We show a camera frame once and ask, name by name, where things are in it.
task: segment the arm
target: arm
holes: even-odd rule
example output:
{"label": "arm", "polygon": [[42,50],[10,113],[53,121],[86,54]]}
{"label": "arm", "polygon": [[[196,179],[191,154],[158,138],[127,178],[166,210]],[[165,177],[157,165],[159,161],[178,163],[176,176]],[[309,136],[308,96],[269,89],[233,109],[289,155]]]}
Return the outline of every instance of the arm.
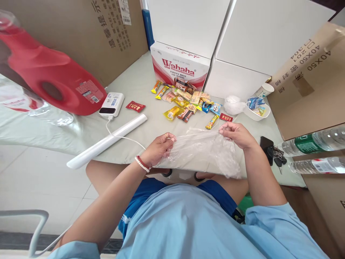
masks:
{"label": "arm", "polygon": [[[176,137],[171,133],[157,137],[141,155],[142,161],[150,167],[157,165],[175,141]],[[80,215],[55,249],[72,241],[84,241],[96,243],[101,251],[115,231],[145,174],[146,171],[136,161],[127,166]]]}
{"label": "arm", "polygon": [[249,190],[254,205],[286,204],[287,200],[273,175],[265,153],[249,131],[242,124],[227,122],[220,127],[219,132],[243,149]]}

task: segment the wahaha box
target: wahaha box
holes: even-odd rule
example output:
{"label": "wahaha box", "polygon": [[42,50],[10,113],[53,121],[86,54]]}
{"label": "wahaha box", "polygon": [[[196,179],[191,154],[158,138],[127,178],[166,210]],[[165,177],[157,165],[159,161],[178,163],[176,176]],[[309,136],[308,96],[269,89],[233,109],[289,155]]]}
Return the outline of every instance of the wahaha box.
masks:
{"label": "wahaha box", "polygon": [[174,78],[188,80],[198,91],[205,84],[211,60],[156,41],[151,46],[156,79],[174,85]]}

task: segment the brown cardboard box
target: brown cardboard box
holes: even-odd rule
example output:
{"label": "brown cardboard box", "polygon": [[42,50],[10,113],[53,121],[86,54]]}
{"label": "brown cardboard box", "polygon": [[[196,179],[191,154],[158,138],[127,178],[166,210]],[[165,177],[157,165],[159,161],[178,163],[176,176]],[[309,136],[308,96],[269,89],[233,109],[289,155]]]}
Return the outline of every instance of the brown cardboard box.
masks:
{"label": "brown cardboard box", "polygon": [[326,225],[345,258],[345,175],[303,175]]}
{"label": "brown cardboard box", "polygon": [[345,123],[345,37],[336,29],[345,30],[326,23],[272,76],[267,98],[284,140]]}
{"label": "brown cardboard box", "polygon": [[[2,0],[0,9],[12,12],[40,43],[66,53],[106,87],[148,50],[140,2],[128,0],[128,5],[130,17],[124,18],[131,25],[124,25],[118,0]],[[18,82],[4,65],[0,73]]]}

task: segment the water bottle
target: water bottle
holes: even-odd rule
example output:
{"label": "water bottle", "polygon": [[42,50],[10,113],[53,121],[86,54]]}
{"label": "water bottle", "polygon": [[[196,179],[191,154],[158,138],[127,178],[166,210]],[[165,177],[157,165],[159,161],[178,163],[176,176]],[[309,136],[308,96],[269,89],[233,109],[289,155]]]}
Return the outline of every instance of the water bottle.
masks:
{"label": "water bottle", "polygon": [[345,157],[334,156],[295,161],[289,164],[289,168],[292,172],[299,174],[345,173]]}
{"label": "water bottle", "polygon": [[284,141],[278,148],[288,157],[345,149],[345,125]]}
{"label": "water bottle", "polygon": [[8,78],[0,78],[0,104],[57,126],[73,122],[69,113],[51,106]]}

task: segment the light blue shirt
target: light blue shirt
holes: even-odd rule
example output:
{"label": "light blue shirt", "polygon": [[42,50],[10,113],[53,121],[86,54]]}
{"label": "light blue shirt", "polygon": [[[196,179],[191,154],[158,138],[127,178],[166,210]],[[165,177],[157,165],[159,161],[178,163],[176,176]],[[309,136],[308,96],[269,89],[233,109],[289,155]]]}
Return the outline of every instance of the light blue shirt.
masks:
{"label": "light blue shirt", "polygon": [[[288,203],[254,206],[245,222],[238,224],[199,188],[171,185],[132,217],[116,259],[328,258]],[[49,259],[99,257],[96,244],[75,241]]]}

